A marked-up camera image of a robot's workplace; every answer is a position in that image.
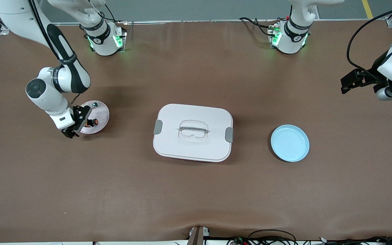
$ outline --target white lid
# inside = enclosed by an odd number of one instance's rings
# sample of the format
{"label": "white lid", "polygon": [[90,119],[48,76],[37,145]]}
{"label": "white lid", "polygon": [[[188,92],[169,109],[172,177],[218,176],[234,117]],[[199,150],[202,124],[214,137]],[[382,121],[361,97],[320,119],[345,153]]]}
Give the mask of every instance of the white lid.
{"label": "white lid", "polygon": [[231,152],[232,124],[224,109],[168,104],[158,113],[154,149],[165,157],[221,162]]}

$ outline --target brown tabletop mat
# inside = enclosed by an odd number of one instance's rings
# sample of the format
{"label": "brown tabletop mat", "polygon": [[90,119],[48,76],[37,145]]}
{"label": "brown tabletop mat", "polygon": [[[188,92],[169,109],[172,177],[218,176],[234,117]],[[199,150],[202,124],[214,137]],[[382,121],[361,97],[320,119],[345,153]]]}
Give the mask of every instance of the brown tabletop mat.
{"label": "brown tabletop mat", "polygon": [[[89,71],[92,99],[110,108],[97,135],[70,140],[25,95],[48,48],[12,33],[0,39],[0,242],[183,239],[279,228],[298,239],[392,235],[392,102],[371,86],[346,95],[345,49],[363,22],[316,22],[307,45],[285,55],[244,23],[129,28],[127,50],[101,57],[78,27],[62,27]],[[353,44],[364,67],[392,43],[384,22]],[[66,95],[72,99],[73,94]],[[228,110],[230,157],[200,163],[152,147],[166,104]],[[282,124],[303,129],[309,155],[277,159],[267,144]]]}

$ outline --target green led light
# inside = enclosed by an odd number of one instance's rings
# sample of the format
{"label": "green led light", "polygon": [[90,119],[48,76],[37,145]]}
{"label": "green led light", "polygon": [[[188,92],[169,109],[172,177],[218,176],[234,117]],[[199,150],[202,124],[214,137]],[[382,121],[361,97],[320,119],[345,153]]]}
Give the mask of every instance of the green led light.
{"label": "green led light", "polygon": [[115,40],[115,43],[116,43],[118,48],[123,46],[122,39],[120,37],[113,36],[113,39]]}
{"label": "green led light", "polygon": [[87,40],[88,40],[89,43],[90,43],[90,47],[93,48],[93,43],[92,43],[92,41],[90,40],[90,37],[87,37]]}
{"label": "green led light", "polygon": [[308,33],[304,37],[304,41],[302,42],[302,47],[305,45],[306,38],[308,37]]}
{"label": "green led light", "polygon": [[278,45],[280,38],[282,37],[282,33],[279,31],[276,36],[273,37],[272,44],[274,46]]}

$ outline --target gray latch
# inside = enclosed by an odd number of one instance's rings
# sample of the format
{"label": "gray latch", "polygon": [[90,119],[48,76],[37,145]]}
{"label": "gray latch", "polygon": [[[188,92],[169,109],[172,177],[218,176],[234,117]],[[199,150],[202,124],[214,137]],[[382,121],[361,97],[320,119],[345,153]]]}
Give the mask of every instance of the gray latch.
{"label": "gray latch", "polygon": [[162,128],[163,122],[161,120],[155,121],[154,134],[160,134]]}
{"label": "gray latch", "polygon": [[228,141],[229,143],[232,143],[234,140],[234,129],[229,127],[225,131],[225,140]]}

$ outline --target blue plate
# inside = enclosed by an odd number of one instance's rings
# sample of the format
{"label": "blue plate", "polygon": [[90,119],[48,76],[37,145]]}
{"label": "blue plate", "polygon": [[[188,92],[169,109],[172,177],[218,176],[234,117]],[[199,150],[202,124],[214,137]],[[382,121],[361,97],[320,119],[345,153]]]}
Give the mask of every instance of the blue plate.
{"label": "blue plate", "polygon": [[270,140],[275,154],[282,160],[297,162],[309,152],[309,140],[305,132],[294,125],[279,126]]}

